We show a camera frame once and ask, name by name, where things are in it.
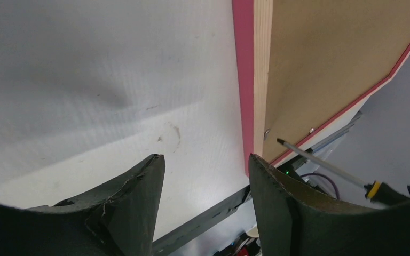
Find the pink picture frame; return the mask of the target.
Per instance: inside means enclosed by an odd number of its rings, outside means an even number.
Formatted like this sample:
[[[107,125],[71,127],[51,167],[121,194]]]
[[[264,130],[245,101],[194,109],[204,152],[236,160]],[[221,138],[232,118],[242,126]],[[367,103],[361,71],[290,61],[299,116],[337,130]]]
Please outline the pink picture frame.
[[[233,1],[243,153],[272,165],[346,125],[410,55],[410,1]]]

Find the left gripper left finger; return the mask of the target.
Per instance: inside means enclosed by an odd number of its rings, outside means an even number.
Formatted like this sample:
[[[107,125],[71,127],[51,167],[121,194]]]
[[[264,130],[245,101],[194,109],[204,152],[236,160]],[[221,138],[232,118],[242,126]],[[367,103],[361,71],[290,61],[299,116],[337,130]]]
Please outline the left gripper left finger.
[[[0,255],[151,255],[164,174],[153,154],[53,206],[0,204]]]

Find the yellow black screwdriver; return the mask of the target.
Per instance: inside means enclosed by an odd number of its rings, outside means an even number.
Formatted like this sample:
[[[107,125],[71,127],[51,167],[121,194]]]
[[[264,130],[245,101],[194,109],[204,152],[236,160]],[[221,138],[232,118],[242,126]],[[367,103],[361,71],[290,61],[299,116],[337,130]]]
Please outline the yellow black screwdriver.
[[[378,181],[373,181],[372,183],[364,182],[363,180],[357,178],[356,176],[351,175],[350,173],[347,173],[339,169],[338,167],[320,158],[317,158],[313,156],[312,154],[307,153],[304,150],[299,149],[298,147],[292,145],[291,143],[285,140],[277,138],[277,142],[283,145],[284,147],[292,150],[293,152],[312,161],[313,163],[318,164],[321,167],[324,167],[325,169],[339,176],[345,181],[348,181],[349,183],[352,183],[353,185],[363,188],[364,191],[366,192],[365,198],[371,201],[372,203],[381,203],[386,206],[393,206],[393,205],[397,205],[397,204],[410,200],[408,196],[405,196],[397,192],[385,182],[378,182]]]

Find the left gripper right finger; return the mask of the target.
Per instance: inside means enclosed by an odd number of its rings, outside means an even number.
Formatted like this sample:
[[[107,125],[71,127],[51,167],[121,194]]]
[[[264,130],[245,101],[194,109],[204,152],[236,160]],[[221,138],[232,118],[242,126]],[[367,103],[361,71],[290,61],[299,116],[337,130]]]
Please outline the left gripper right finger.
[[[263,255],[410,255],[410,201],[371,209],[248,158]]]

